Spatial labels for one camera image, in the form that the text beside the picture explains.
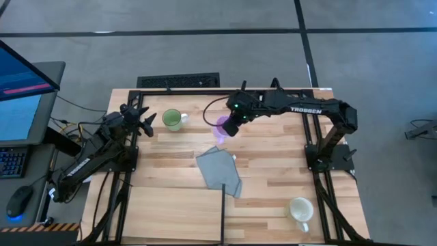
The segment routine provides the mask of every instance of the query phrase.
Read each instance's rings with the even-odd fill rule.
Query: green mug
[[[170,131],[178,131],[182,128],[182,125],[188,121],[188,115],[186,113],[180,113],[176,109],[169,109],[163,114],[164,125]]]

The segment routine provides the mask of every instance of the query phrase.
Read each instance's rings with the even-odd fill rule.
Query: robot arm
[[[141,135],[139,128],[142,128],[147,136],[153,136],[153,128],[150,125],[156,113],[143,122],[139,120],[148,109],[149,107],[135,109],[122,105],[120,112],[110,113],[103,118],[103,123],[91,139],[88,139],[96,147],[95,151],[51,175],[48,181],[48,194],[51,199],[54,202],[66,202],[79,185],[101,167],[109,163],[128,165],[133,158],[136,158],[135,151],[132,151],[130,146],[125,146],[124,141],[133,132]]]
[[[263,115],[270,117],[287,112],[325,115],[334,126],[318,143],[317,161],[329,163],[333,149],[340,139],[357,130],[356,109],[337,99],[324,100],[287,94],[279,87],[276,78],[273,79],[274,84],[277,85],[276,90],[246,92],[246,81],[243,82],[242,89],[232,93],[226,102],[231,115],[222,125],[223,129],[229,136],[234,136],[239,126]]]

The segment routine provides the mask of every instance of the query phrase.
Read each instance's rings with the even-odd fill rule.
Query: gray cloth
[[[226,194],[240,197],[242,182],[230,153],[213,147],[196,157],[196,160],[209,189],[221,189],[225,184]]]

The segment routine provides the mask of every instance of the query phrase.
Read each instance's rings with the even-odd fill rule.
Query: computer monitor
[[[58,90],[59,85],[0,40],[0,101]]]

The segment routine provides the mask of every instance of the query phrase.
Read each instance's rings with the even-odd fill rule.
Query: wooden table
[[[333,97],[331,89],[316,88],[313,91],[317,98]],[[128,93],[129,89],[113,90],[108,112],[119,111],[119,106],[127,102]],[[132,173],[133,186],[206,189],[195,157],[216,145],[211,127],[202,120],[202,112],[210,101],[219,97],[221,96],[166,95],[144,98],[143,106],[150,107],[146,115],[155,112],[158,115],[152,124],[155,136],[149,138],[143,135],[137,140],[140,155],[137,170]],[[163,112],[172,108],[187,113],[190,117],[188,124],[176,133],[169,132],[161,120]],[[228,114],[229,110],[224,100],[214,103],[208,109],[206,117],[213,122],[220,115]],[[313,139],[317,139],[311,117],[309,121]],[[320,116],[320,126],[325,135],[332,124],[328,118]],[[226,149],[237,156],[236,166],[243,183],[240,199],[226,196],[225,243],[324,242],[312,173],[307,169],[303,150],[305,144],[302,116],[299,113],[285,113],[271,118],[258,118],[250,124],[245,124],[240,127],[240,132],[235,137],[228,138],[224,144],[218,145],[220,149]],[[333,171],[331,175],[340,211],[359,234],[368,238],[369,233],[355,181],[343,171]],[[103,178],[104,174],[95,174],[91,180],[82,218],[84,236],[91,231],[97,194]],[[110,187],[111,175],[103,189],[97,221],[107,209]],[[294,221],[287,219],[283,212],[289,200],[299,196],[310,199],[315,207],[313,219],[309,222],[309,233],[306,234],[297,228]],[[328,208],[327,216],[331,236],[336,238]],[[112,220],[111,236],[115,236],[117,218],[118,209]],[[122,242],[213,243],[128,237],[123,237]]]

